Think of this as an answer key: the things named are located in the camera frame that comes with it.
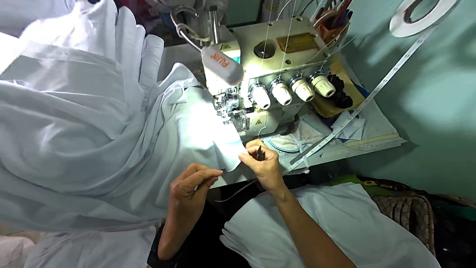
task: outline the wall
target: wall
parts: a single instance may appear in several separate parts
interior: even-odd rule
[[[401,0],[355,0],[343,49],[373,89],[416,37],[399,39],[388,23]],[[360,175],[386,178],[476,200],[476,1],[462,0],[376,97],[408,143],[346,160]]]

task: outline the tape roll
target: tape roll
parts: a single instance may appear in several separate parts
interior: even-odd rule
[[[412,20],[410,15],[422,1],[424,0],[404,0],[402,2],[390,21],[389,29],[392,35],[396,37],[415,35],[436,24],[459,2],[459,0],[439,0],[426,15],[416,20]]]

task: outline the patterned cloth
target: patterned cloth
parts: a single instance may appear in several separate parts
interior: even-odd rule
[[[405,196],[373,196],[380,212],[412,233],[435,255],[434,222],[427,198]]]

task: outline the warning sticker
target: warning sticker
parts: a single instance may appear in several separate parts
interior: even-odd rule
[[[228,49],[231,49],[231,47],[227,43],[224,43],[224,44],[221,45],[220,50],[228,50]]]

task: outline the white measuring tape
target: white measuring tape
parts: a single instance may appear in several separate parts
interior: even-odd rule
[[[420,37],[415,41],[415,43],[413,43],[413,45],[408,49],[408,51],[403,55],[403,57],[395,64],[395,66],[393,66],[393,68],[387,73],[387,75],[384,77],[384,79],[382,79],[382,81],[380,81],[380,83],[378,83],[378,85],[369,94],[369,96],[364,100],[364,102],[361,105],[359,105],[359,107],[357,109],[355,109],[354,112],[341,125],[336,127],[334,129],[334,131],[332,131],[332,133],[329,136],[327,136],[324,140],[322,140],[315,147],[313,147],[314,145],[312,145],[311,146],[312,149],[309,152],[307,152],[305,155],[302,155],[302,156],[298,155],[296,158],[294,158],[292,161],[294,161],[296,159],[297,159],[297,161],[294,164],[292,164],[289,168],[287,168],[283,172],[283,175],[285,175],[285,174],[289,173],[291,170],[295,169],[299,164],[301,164],[304,161],[305,157],[310,157],[311,155],[313,155],[314,153],[319,151],[322,147],[324,147],[328,142],[330,142],[330,140],[335,138],[337,136],[337,134],[339,134],[344,129],[344,127],[346,125],[348,125],[350,123],[350,121],[352,121],[352,119],[354,119],[365,108],[365,106],[367,106],[367,104],[377,95],[377,93],[379,93],[380,90],[382,90],[382,88],[397,73],[397,71],[400,70],[400,68],[402,68],[403,64],[405,64],[405,62],[410,58],[410,56],[413,55],[413,53],[415,53],[415,51],[417,51],[417,49],[421,46],[421,44],[431,35],[431,33],[433,33],[433,31],[436,29],[437,25],[438,24],[435,24],[435,25],[429,27],[428,29],[424,30],[421,33]]]

